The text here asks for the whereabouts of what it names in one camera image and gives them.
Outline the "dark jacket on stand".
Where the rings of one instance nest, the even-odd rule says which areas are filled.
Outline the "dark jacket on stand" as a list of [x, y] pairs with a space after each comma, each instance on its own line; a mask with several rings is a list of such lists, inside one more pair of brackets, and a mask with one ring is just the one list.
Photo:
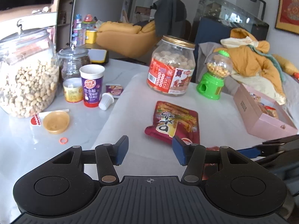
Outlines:
[[181, 0], [157, 0], [153, 3], [156, 36], [182, 38], [186, 30], [187, 10]]

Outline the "glass fish tank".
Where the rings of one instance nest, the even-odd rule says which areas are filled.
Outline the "glass fish tank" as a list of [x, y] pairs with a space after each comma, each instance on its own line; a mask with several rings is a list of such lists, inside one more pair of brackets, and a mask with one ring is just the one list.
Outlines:
[[269, 27], [264, 21], [265, 12], [264, 0], [199, 0], [194, 20], [205, 17], [229, 27], [251, 30], [253, 27]]

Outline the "framed red picture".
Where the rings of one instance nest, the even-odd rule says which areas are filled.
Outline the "framed red picture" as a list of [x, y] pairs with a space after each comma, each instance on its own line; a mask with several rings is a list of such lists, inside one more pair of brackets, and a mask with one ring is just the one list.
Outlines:
[[279, 0], [275, 28], [298, 34], [299, 0]]

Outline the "yellow black tablet case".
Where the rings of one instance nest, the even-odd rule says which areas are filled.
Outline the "yellow black tablet case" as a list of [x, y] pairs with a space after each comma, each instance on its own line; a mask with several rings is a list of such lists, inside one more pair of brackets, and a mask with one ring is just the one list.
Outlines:
[[88, 49], [91, 63], [104, 65], [109, 62], [109, 53], [104, 49]]

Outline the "dark red snack bag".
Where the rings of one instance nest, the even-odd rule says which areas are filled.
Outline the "dark red snack bag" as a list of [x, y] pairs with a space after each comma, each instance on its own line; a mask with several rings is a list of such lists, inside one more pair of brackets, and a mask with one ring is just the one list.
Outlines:
[[153, 123], [144, 132], [146, 135], [168, 144], [172, 143], [174, 136], [178, 136], [188, 145], [199, 144], [199, 116], [196, 111], [165, 101], [158, 101], [153, 115]]

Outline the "red white wrapper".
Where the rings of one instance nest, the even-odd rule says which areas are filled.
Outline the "red white wrapper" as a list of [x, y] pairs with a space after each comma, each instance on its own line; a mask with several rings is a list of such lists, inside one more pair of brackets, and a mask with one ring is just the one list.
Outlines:
[[47, 112], [40, 112], [38, 114], [34, 114], [34, 116], [31, 118], [30, 123], [33, 126], [41, 126], [43, 123], [43, 119], [49, 115], [50, 113], [56, 113], [56, 112], [66, 112], [68, 113], [69, 109], [63, 109], [63, 110], [55, 110], [55, 111], [47, 111]]

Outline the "small dark glass jar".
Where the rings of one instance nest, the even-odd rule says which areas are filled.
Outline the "small dark glass jar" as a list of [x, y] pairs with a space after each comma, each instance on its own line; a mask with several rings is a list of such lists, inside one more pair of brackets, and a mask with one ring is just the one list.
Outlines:
[[80, 78], [80, 68], [91, 64], [88, 50], [75, 47], [61, 49], [58, 54], [59, 68], [63, 81], [71, 78]]

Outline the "orange plastic lid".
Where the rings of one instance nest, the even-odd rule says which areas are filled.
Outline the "orange plastic lid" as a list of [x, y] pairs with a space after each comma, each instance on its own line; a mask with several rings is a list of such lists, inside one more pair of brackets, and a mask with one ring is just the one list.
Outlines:
[[43, 119], [44, 128], [52, 134], [58, 135], [67, 130], [70, 123], [70, 116], [67, 112], [55, 111]]

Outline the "colourful bottles on shelf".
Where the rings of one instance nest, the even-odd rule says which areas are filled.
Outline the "colourful bottles on shelf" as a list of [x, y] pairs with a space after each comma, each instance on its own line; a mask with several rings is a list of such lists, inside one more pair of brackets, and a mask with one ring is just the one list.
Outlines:
[[95, 43], [97, 33], [95, 24], [96, 21], [91, 14], [88, 14], [85, 17], [82, 17], [81, 14], [76, 14], [73, 22], [71, 42], [75, 46], [82, 46], [86, 43]]

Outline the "pink cardboard box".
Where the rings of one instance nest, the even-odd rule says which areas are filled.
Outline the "pink cardboard box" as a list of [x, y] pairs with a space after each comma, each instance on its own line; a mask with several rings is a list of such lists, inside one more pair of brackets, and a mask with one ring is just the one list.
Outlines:
[[240, 84], [234, 101], [249, 134], [264, 140], [274, 140], [298, 133], [283, 108], [261, 92]]

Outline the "small yellow pudding cup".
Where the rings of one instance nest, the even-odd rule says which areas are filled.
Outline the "small yellow pudding cup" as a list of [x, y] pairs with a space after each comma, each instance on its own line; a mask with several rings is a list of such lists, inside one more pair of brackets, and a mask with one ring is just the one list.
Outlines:
[[66, 79], [63, 82], [64, 98], [69, 103], [78, 103], [83, 100], [82, 81], [79, 77]]

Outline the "clear jar red label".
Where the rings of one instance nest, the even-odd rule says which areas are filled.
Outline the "clear jar red label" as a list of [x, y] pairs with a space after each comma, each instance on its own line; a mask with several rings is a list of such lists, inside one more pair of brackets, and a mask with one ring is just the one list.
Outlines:
[[149, 65], [147, 84], [153, 90], [182, 96], [191, 82], [196, 62], [195, 45], [181, 38], [163, 36]]

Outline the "orange and cream blanket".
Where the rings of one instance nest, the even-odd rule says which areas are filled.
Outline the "orange and cream blanket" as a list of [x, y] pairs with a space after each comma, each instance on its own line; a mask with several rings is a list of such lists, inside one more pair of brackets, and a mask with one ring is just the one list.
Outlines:
[[221, 40], [221, 47], [214, 49], [220, 50], [226, 51], [233, 62], [233, 79], [269, 96], [279, 105], [286, 103], [284, 74], [293, 76], [298, 68], [289, 60], [270, 54], [269, 42], [258, 41], [245, 29], [234, 28], [229, 38]]

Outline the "large glass peanut jar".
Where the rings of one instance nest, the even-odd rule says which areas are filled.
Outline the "large glass peanut jar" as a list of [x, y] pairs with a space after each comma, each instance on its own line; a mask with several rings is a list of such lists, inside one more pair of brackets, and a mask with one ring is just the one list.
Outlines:
[[49, 32], [22, 29], [1, 40], [1, 108], [17, 118], [43, 112], [53, 102], [59, 65]]

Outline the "small white creamer cup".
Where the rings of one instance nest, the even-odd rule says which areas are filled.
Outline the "small white creamer cup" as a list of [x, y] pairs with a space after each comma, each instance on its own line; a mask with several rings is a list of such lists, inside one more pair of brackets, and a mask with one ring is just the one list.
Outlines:
[[114, 101], [114, 97], [111, 93], [103, 93], [99, 102], [99, 108], [105, 111], [114, 103]]

